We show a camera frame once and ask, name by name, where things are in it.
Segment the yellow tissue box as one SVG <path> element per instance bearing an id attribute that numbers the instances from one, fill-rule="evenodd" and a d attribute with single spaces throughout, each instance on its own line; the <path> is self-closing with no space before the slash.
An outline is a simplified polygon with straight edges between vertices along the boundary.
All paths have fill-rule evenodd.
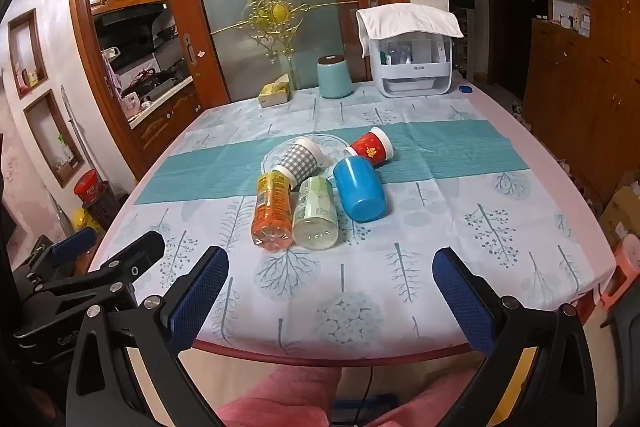
<path id="1" fill-rule="evenodd" d="M 290 77 L 283 74 L 273 82 L 265 84 L 258 94 L 261 108 L 272 107 L 288 103 L 291 95 Z"/>

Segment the tree pattern tablecloth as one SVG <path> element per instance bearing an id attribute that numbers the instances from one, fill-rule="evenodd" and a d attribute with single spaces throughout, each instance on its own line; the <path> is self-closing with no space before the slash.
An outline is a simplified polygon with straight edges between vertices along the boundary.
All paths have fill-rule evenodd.
<path id="1" fill-rule="evenodd" d="M 376 172 L 385 215 L 337 216 L 326 251 L 265 251 L 250 235 L 259 176 L 301 136 L 329 176 L 345 147 L 371 128 L 394 156 Z M 425 355 L 464 337 L 432 277 L 450 247 L 500 295 L 555 309 L 597 297 L 614 260 L 585 199 L 555 159 L 478 89 L 385 98 L 363 83 L 341 100 L 300 90 L 261 108 L 246 100 L 206 110 L 160 156 L 108 230 L 104 261 L 145 232 L 165 252 L 136 283 L 166 293 L 209 246 L 229 256 L 228 281 L 200 338 L 241 358 L 378 360 Z"/>

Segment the wooden wall cabinet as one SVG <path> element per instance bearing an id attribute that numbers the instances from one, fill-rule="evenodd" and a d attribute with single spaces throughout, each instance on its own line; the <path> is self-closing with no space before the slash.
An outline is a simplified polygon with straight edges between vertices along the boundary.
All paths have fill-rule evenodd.
<path id="1" fill-rule="evenodd" d="M 639 167 L 639 0 L 546 0 L 524 118 L 585 193 L 608 202 Z"/>

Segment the orange plastic stool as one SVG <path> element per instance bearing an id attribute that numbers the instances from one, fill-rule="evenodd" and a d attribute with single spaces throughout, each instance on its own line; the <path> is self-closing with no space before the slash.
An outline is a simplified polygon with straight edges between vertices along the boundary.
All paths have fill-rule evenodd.
<path id="1" fill-rule="evenodd" d="M 601 295 L 602 308 L 605 311 L 612 309 L 638 279 L 639 251 L 640 242 L 634 234 L 627 234 L 614 249 L 615 270 Z"/>

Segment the grey checkered paper cup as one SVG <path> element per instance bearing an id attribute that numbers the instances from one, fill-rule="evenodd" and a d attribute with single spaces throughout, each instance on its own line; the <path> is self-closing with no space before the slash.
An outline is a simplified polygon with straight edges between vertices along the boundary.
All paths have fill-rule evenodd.
<path id="1" fill-rule="evenodd" d="M 291 187 L 298 187 L 312 176 L 323 164 L 324 154 L 319 145 L 309 138 L 298 138 L 273 167 L 283 174 Z"/>

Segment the green label clear bottle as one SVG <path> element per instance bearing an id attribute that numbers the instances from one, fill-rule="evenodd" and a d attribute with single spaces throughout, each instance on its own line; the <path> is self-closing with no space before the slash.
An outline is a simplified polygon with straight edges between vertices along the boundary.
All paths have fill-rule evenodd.
<path id="1" fill-rule="evenodd" d="M 333 185 L 322 176 L 311 176 L 300 184 L 292 233 L 298 246 L 311 251 L 326 251 L 337 242 Z"/>

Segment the white desktop organizer box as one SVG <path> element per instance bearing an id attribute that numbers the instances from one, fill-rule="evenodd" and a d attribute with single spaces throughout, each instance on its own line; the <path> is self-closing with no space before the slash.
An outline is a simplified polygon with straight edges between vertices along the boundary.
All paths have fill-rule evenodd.
<path id="1" fill-rule="evenodd" d="M 387 98 L 446 94 L 452 81 L 452 39 L 409 32 L 371 40 L 372 79 Z"/>

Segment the red paper cup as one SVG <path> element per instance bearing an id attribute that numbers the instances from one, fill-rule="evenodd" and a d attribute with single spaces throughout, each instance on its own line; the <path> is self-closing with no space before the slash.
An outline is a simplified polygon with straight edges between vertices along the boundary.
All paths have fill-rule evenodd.
<path id="1" fill-rule="evenodd" d="M 372 127 L 358 140 L 345 148 L 348 156 L 361 156 L 373 167 L 385 164 L 394 157 L 394 147 L 388 135 L 380 127 Z"/>

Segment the red tin can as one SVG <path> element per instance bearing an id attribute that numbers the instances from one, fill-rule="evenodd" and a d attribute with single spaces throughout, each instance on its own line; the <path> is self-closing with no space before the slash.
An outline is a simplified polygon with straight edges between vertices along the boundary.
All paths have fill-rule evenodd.
<path id="1" fill-rule="evenodd" d="M 103 180 L 96 169 L 85 172 L 74 186 L 74 194 L 84 204 L 95 202 L 103 190 Z"/>

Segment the pink clothed lap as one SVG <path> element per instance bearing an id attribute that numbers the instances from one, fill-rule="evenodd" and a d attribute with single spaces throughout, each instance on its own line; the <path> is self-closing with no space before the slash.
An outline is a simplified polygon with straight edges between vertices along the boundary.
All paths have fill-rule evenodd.
<path id="1" fill-rule="evenodd" d="M 424 392 L 372 421 L 373 426 L 435 426 L 472 381 L 474 369 L 450 369 Z M 227 426 L 327 426 L 338 367 L 281 366 L 245 395 L 217 410 Z"/>

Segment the teal canister brown lid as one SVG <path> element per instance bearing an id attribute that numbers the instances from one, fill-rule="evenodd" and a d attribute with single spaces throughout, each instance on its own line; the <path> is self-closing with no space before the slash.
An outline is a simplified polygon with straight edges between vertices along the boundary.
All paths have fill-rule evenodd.
<path id="1" fill-rule="evenodd" d="M 326 55 L 318 58 L 318 87 L 322 98 L 345 98 L 354 91 L 348 64 L 343 55 Z"/>

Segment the cardboard box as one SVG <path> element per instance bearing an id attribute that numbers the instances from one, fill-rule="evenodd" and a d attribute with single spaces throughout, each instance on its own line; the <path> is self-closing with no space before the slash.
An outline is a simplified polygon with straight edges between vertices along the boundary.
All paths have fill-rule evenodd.
<path id="1" fill-rule="evenodd" d="M 628 234 L 639 236 L 639 180 L 638 170 L 625 172 L 599 219 L 603 233 L 612 248 Z"/>

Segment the orange plastic bottle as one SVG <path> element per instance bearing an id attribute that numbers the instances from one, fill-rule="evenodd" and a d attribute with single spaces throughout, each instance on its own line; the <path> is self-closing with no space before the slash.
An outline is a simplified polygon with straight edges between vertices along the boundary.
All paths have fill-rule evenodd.
<path id="1" fill-rule="evenodd" d="M 285 251 L 293 243 L 291 181 L 277 170 L 257 181 L 256 204 L 250 233 L 266 251 Z"/>

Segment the white towel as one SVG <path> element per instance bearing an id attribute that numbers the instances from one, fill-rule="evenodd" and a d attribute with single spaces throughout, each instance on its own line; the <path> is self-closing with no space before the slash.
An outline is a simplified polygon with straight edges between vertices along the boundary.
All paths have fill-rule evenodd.
<path id="1" fill-rule="evenodd" d="M 410 32 L 424 32 L 450 38 L 462 38 L 457 17 L 434 6 L 415 3 L 391 3 L 356 12 L 362 57 L 369 54 L 372 40 L 381 41 Z"/>

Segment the blue plastic cup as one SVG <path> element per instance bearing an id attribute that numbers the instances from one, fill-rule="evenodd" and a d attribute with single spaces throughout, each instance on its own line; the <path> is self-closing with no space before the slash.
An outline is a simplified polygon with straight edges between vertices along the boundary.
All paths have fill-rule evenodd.
<path id="1" fill-rule="evenodd" d="M 385 192 L 370 161 L 347 156 L 335 165 L 333 176 L 343 210 L 352 221 L 370 222 L 385 215 Z"/>

